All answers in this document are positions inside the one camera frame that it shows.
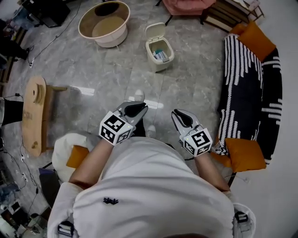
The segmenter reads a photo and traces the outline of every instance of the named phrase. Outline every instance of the black strap clip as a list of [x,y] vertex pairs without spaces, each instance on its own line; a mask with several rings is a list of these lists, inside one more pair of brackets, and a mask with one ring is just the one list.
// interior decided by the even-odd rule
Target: black strap clip
[[248,216],[244,212],[236,212],[235,218],[238,223],[247,222]]
[[75,227],[74,225],[69,221],[62,221],[58,225],[58,234],[72,237],[74,234]]

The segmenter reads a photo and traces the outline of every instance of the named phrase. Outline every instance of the round tub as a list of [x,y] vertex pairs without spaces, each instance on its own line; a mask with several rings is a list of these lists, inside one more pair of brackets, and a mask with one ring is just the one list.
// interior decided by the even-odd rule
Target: round tub
[[83,15],[79,33],[82,37],[95,40],[101,47],[115,47],[127,37],[126,23],[129,16],[130,9],[125,3],[103,2]]

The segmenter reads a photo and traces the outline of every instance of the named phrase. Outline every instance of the cable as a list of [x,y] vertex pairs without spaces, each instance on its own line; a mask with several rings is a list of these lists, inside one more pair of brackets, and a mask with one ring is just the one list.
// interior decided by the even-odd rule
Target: cable
[[19,93],[15,93],[14,95],[7,96],[7,97],[3,97],[3,98],[4,98],[4,99],[7,99],[7,98],[11,98],[11,97],[22,97],[22,102],[24,102],[23,96],[20,95]]
[[243,182],[245,182],[245,183],[248,184],[248,180],[247,179],[243,179],[243,178],[241,178],[241,177],[239,177],[237,175],[230,175],[230,176],[224,177],[224,179],[227,179],[227,178],[230,178],[230,177],[237,177],[237,178],[241,179]]
[[34,203],[34,200],[35,200],[37,194],[38,194],[38,188],[36,188],[35,196],[34,196],[34,198],[33,198],[33,200],[32,200],[32,203],[31,203],[31,205],[30,205],[30,207],[29,207],[29,211],[28,211],[28,213],[27,213],[28,215],[29,215],[29,213],[30,213],[31,207],[32,207],[32,205],[33,205],[33,203]]
[[33,49],[34,49],[34,46],[31,46],[30,48],[28,48],[28,55],[27,55],[28,64],[30,64],[30,62],[29,62],[29,54],[30,54],[31,51],[33,51]]
[[[4,151],[4,153],[10,155],[10,159],[11,159],[11,161],[12,161],[12,162],[15,162],[15,163],[17,164],[17,166],[18,166],[18,168],[19,168],[19,171],[20,171],[20,173],[21,173],[20,166],[19,166],[18,162],[15,160],[15,158],[14,158],[8,151]],[[22,187],[18,186],[19,189],[21,190],[22,188],[26,187],[26,184],[27,184],[27,181],[25,180],[25,184],[24,184],[24,186],[22,186]]]
[[78,10],[76,11],[76,14],[74,15],[74,17],[72,18],[72,20],[69,22],[69,24],[66,26],[66,28],[59,34],[59,35],[56,35],[55,38],[45,47],[43,48],[35,57],[33,57],[33,59],[31,60],[31,62],[29,63],[32,64],[32,62],[38,57],[40,56],[40,54],[45,50],[47,49],[56,39],[58,39],[66,30],[67,28],[69,27],[69,25],[72,23],[72,21],[75,19],[75,17],[77,16],[79,10],[80,10],[80,7],[81,7],[81,3],[82,3],[82,0],[80,0],[80,3],[79,3],[79,7],[78,7]]
[[38,188],[37,188],[37,182],[36,182],[33,174],[31,173],[31,171],[30,171],[28,165],[26,164],[26,162],[25,161],[23,161],[23,162],[24,162],[24,164],[26,165],[26,167],[27,167],[27,169],[29,171],[29,176],[30,176],[31,182],[33,183],[34,187],[36,187],[36,189],[38,190]]

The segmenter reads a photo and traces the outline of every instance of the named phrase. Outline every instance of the wall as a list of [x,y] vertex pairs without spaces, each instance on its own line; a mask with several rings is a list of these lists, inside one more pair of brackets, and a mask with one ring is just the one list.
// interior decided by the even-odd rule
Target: wall
[[19,9],[18,0],[2,0],[0,2],[0,19],[8,20],[14,15],[14,11]]
[[275,156],[266,170],[238,173],[231,189],[256,215],[256,238],[290,238],[298,229],[298,2],[260,0],[260,28],[278,47],[283,113]]

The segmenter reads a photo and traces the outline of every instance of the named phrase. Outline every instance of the marble floor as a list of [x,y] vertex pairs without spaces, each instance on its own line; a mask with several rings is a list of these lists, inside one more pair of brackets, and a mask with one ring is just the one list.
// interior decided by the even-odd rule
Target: marble floor
[[[219,116],[216,108],[222,84],[223,38],[226,33],[210,25],[201,25],[197,17],[174,17],[166,27],[166,39],[171,44],[175,59],[167,70],[152,73],[148,66],[144,29],[147,25],[165,22],[169,13],[164,5],[156,7],[156,0],[124,0],[130,7],[129,34],[117,48],[100,48],[92,40],[82,38],[78,23],[82,15],[99,0],[83,0],[78,15],[69,28],[34,61],[30,68],[27,61],[18,61],[13,66],[4,95],[24,94],[30,77],[42,75],[48,84],[67,86],[68,90],[57,93],[48,128],[48,145],[71,130],[84,130],[98,134],[99,123],[106,113],[115,109],[124,100],[133,100],[136,89],[145,93],[149,110],[144,125],[154,124],[156,138],[170,143],[185,158],[190,155],[178,143],[178,134],[170,112],[182,108],[196,114],[202,125],[214,138]],[[70,22],[76,13],[78,1],[69,4],[71,13],[61,27],[41,26],[30,30],[23,48],[34,46],[29,60],[36,56]],[[20,160],[21,124],[4,126],[3,137],[6,149],[16,158],[22,171],[29,177],[26,166]],[[40,157],[30,156],[24,148],[26,162],[36,177],[37,168],[51,161],[52,151]],[[15,181],[22,186],[18,167],[10,157],[4,161]],[[229,170],[217,164],[223,174]],[[35,187],[29,181],[17,193],[25,210],[29,208]],[[41,193],[30,210],[41,212],[47,206]]]

